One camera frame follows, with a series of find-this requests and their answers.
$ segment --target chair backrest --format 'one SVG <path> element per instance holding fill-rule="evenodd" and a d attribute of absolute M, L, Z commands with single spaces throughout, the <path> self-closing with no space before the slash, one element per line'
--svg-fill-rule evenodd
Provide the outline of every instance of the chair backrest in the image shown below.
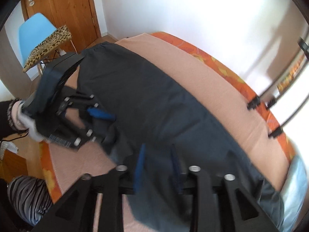
<path fill-rule="evenodd" d="M 33 15 L 19 27 L 18 43 L 23 67 L 31 51 L 55 30 L 56 27 L 41 13 Z"/>

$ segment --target beige blanket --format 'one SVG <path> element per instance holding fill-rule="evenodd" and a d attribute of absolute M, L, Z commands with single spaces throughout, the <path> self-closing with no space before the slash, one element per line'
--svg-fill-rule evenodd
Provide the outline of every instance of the beige blanket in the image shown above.
<path fill-rule="evenodd" d="M 289 163 L 279 143 L 268 138 L 265 121 L 256 111 L 247 110 L 243 96 L 226 80 L 186 52 L 147 34 L 117 44 L 146 58 L 190 92 L 223 124 L 275 189 L 282 188 Z M 77 76 L 78 70 L 67 85 L 76 88 Z M 115 166 L 94 143 L 85 144 L 78 152 L 50 144 L 50 154 L 62 193 L 83 173 L 100 175 Z M 134 220 L 126 199 L 124 228 L 125 231 L 149 230 Z"/>

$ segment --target chair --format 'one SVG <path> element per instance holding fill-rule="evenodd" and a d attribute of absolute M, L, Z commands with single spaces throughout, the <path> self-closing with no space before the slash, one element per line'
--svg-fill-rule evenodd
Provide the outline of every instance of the chair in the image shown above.
<path fill-rule="evenodd" d="M 37 13 L 25 21 L 18 30 L 18 42 L 23 61 L 23 72 L 37 65 L 39 75 L 43 73 L 41 63 L 53 51 L 59 55 L 65 52 L 59 48 L 66 41 L 71 41 L 72 34 L 66 25 L 56 28 L 41 13 Z"/>

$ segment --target striped clothing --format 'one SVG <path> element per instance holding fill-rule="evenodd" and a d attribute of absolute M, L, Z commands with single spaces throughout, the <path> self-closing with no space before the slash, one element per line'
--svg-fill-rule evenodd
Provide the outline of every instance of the striped clothing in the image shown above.
<path fill-rule="evenodd" d="M 45 181 L 31 176 L 16 177 L 7 188 L 15 212 L 35 226 L 53 205 Z"/>

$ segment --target orange bed sheet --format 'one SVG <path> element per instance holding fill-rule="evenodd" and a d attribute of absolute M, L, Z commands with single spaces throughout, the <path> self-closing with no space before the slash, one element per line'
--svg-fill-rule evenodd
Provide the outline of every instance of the orange bed sheet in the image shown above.
<path fill-rule="evenodd" d="M 216 60 L 214 57 L 210 56 L 209 54 L 202 51 L 201 49 L 195 47 L 194 45 L 186 41 L 183 41 L 182 39 L 179 39 L 165 32 L 156 32 L 151 35 L 178 47 L 179 49 L 199 59 L 201 62 L 204 62 L 205 65 L 212 68 L 221 77 L 223 77 L 226 81 L 228 81 L 248 101 L 250 101 L 256 96 L 256 93 L 239 76 L 237 76 L 234 72 L 228 69 L 225 65 L 223 65 L 218 60 Z M 257 108 L 257 111 L 267 122 L 270 131 L 276 129 L 279 126 L 279 123 L 274 117 L 274 115 L 265 108 L 264 104 L 261 104 Z M 284 133 L 281 134 L 279 137 L 277 137 L 277 139 L 287 159 L 291 161 L 293 156 L 295 155 L 295 151 L 294 151 L 293 146 L 289 142 L 286 134 Z M 57 178 L 53 170 L 53 164 L 51 161 L 48 144 L 45 142 L 41 142 L 40 149 L 41 149 L 41 165 L 43 169 L 43 174 L 44 174 L 44 177 L 47 183 L 47 188 L 49 190 L 51 198 L 53 202 L 55 203 L 62 196 L 62 193 L 60 191 L 60 187 L 57 183 Z"/>

